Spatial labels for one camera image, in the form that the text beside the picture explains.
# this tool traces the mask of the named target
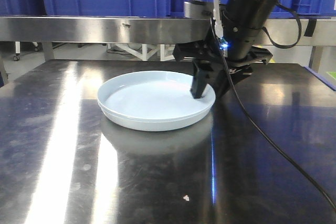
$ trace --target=blue light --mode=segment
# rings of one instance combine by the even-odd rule
[[[226,44],[226,43],[219,44],[219,48],[220,48],[221,50],[226,50],[228,47],[229,47],[229,45]]]
[[[228,42],[224,39],[224,37],[219,39],[219,48],[221,50],[227,50],[227,48],[229,47]]]

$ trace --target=white plate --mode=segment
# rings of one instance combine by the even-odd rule
[[[216,99],[210,85],[200,99],[194,99],[192,80],[187,74],[167,71],[123,74],[99,88],[98,104],[111,121],[130,129],[180,129],[205,117]]]

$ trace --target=white debris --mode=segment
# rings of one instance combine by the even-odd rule
[[[184,199],[185,201],[189,201],[189,196],[186,195],[186,196],[183,197],[183,199]]]

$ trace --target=plate rim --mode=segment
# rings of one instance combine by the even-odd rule
[[[176,121],[182,121],[182,120],[187,120],[189,118],[192,118],[192,117],[195,117],[195,116],[198,116],[202,113],[204,113],[204,111],[210,109],[213,104],[215,103],[216,101],[216,94],[215,94],[215,91],[214,89],[211,87],[211,85],[207,84],[206,85],[206,89],[209,89],[208,92],[210,92],[212,95],[213,95],[213,99],[211,100],[211,103],[209,103],[209,105],[207,107],[205,107],[204,109],[196,112],[196,113],[193,113],[193,114],[189,114],[189,115],[186,115],[186,116],[182,116],[182,117],[175,117],[175,118],[166,118],[166,119],[145,119],[145,118],[137,118],[137,117],[133,117],[133,116],[129,116],[129,115],[125,115],[125,114],[122,114],[122,113],[119,113],[115,110],[112,110],[110,108],[108,108],[107,106],[105,106],[103,104],[103,102],[99,99],[99,92],[100,90],[106,85],[108,84],[110,81],[112,80],[116,80],[116,79],[119,79],[119,78],[122,78],[122,77],[125,77],[125,76],[128,76],[128,75],[132,75],[132,74],[142,74],[142,73],[148,73],[148,72],[158,72],[158,73],[172,73],[172,74],[178,74],[178,75],[181,75],[181,76],[188,76],[191,78],[193,78],[192,75],[190,74],[186,74],[186,73],[180,73],[180,72],[174,72],[174,71],[164,71],[164,70],[146,70],[146,71],[136,71],[136,72],[130,72],[130,73],[125,73],[125,74],[121,74],[119,76],[116,76],[116,77],[113,77],[107,81],[105,81],[101,86],[100,88],[98,89],[98,92],[97,92],[97,101],[98,101],[98,105],[99,107],[101,107],[102,110],[105,110],[106,112],[108,112],[109,114],[111,114],[112,116],[116,116],[116,117],[119,117],[120,119],[125,119],[125,120],[132,120],[133,122],[141,122],[141,123],[169,123],[169,122],[176,122]]]

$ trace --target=white cable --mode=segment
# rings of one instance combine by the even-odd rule
[[[223,27],[222,27],[222,21],[220,20],[220,6],[219,6],[219,0],[214,0],[214,18],[216,20],[215,22],[215,33],[218,38],[223,37]]]

